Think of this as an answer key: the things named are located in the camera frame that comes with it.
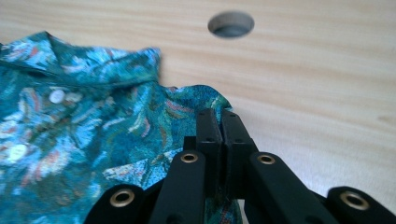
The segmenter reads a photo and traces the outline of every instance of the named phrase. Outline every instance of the table surface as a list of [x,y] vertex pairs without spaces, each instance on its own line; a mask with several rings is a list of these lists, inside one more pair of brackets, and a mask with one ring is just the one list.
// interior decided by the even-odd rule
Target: table surface
[[[236,39],[210,34],[227,10]],[[43,30],[82,46],[159,47],[164,86],[209,85],[261,151],[313,191],[361,189],[396,213],[396,1],[1,0],[0,42]]]

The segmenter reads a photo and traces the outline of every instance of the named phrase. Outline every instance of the floral shirt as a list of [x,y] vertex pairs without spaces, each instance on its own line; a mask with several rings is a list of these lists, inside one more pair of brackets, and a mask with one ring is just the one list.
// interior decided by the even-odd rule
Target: floral shirt
[[[207,86],[161,86],[155,48],[83,48],[48,33],[0,48],[0,223],[82,223],[114,185],[164,178],[197,111],[231,107]],[[206,220],[239,222],[230,214]]]

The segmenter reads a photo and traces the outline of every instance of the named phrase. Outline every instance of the white button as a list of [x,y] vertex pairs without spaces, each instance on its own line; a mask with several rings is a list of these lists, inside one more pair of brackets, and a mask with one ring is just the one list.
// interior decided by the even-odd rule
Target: white button
[[64,91],[55,90],[49,95],[49,100],[54,104],[59,104],[64,100]]
[[16,145],[8,150],[8,158],[7,160],[11,163],[15,163],[18,160],[22,159],[24,155],[27,153],[26,145]]

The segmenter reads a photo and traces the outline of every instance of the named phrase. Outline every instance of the wooden table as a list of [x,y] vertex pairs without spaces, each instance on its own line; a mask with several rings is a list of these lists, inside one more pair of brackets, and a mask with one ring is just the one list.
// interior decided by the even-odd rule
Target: wooden table
[[[253,31],[210,34],[209,19],[232,9]],[[396,213],[396,1],[0,1],[0,42],[43,30],[161,48],[161,84],[220,91],[310,189],[358,188]]]

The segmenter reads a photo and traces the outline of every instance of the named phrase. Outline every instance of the mounting hole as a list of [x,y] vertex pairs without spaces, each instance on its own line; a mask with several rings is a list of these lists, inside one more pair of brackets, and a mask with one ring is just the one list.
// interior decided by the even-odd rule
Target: mounting hole
[[340,195],[341,200],[346,203],[349,207],[358,210],[367,210],[370,204],[364,200],[358,193],[351,191],[345,191]]
[[198,156],[193,153],[188,153],[188,154],[183,155],[181,157],[181,160],[186,163],[192,163],[192,162],[198,161]]
[[313,216],[306,217],[305,222],[310,224],[323,224],[323,221],[320,218]]
[[275,159],[268,155],[260,155],[257,158],[257,160],[259,160],[259,162],[261,162],[262,164],[267,164],[267,165],[271,165],[275,163]]
[[130,189],[119,189],[110,198],[114,207],[124,207],[134,200],[134,193]]
[[210,33],[221,38],[236,38],[247,35],[253,27],[253,18],[240,11],[222,12],[214,16],[207,25]]

